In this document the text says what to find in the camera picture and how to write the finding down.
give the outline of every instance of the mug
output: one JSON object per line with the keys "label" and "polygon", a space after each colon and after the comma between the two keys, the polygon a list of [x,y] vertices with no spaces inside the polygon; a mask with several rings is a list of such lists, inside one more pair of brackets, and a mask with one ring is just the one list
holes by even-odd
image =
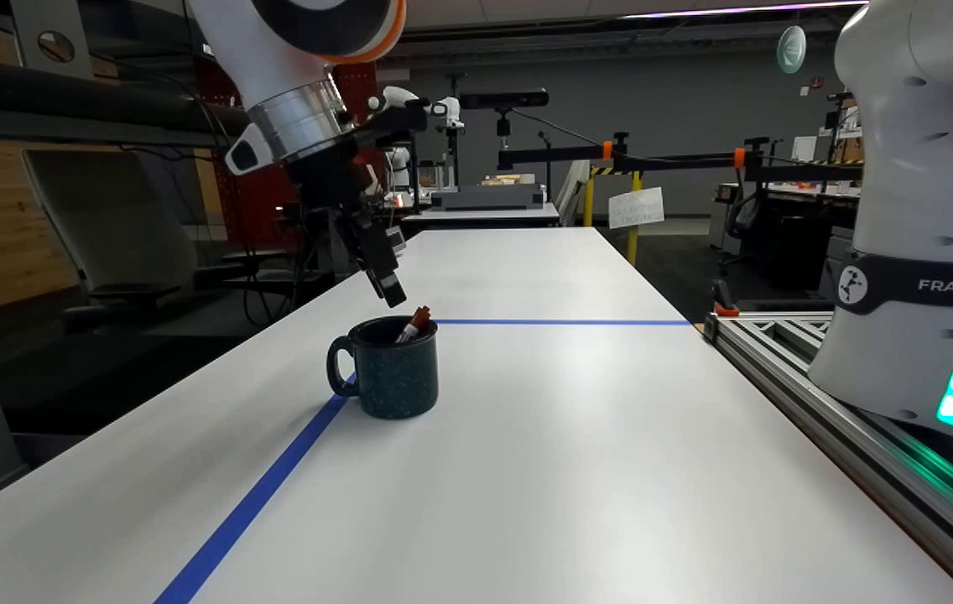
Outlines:
{"label": "mug", "polygon": [[[435,333],[395,342],[411,314],[385,314],[349,327],[328,349],[324,368],[338,395],[360,395],[380,419],[405,419],[435,405]],[[343,381],[338,353],[352,354],[357,380]]]}

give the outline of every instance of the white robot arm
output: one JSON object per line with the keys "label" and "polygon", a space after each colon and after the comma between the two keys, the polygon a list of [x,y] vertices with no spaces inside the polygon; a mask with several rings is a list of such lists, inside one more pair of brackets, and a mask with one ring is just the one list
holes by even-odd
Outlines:
{"label": "white robot arm", "polygon": [[868,0],[837,59],[864,112],[865,185],[811,381],[953,433],[953,0]]}
{"label": "white robot arm", "polygon": [[284,163],[304,204],[337,212],[345,249],[375,292],[399,304],[394,244],[361,204],[357,141],[337,62],[373,62],[405,23],[405,0],[191,0],[220,69],[234,80],[247,127],[228,152],[234,173]]}

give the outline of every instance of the chair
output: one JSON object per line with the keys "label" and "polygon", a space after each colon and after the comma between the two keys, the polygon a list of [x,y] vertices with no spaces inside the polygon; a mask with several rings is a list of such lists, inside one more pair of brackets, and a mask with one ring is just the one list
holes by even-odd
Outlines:
{"label": "chair", "polygon": [[252,278],[273,256],[203,265],[135,155],[27,152],[27,173],[90,298],[78,311],[152,311],[205,288],[293,296],[289,276]]}

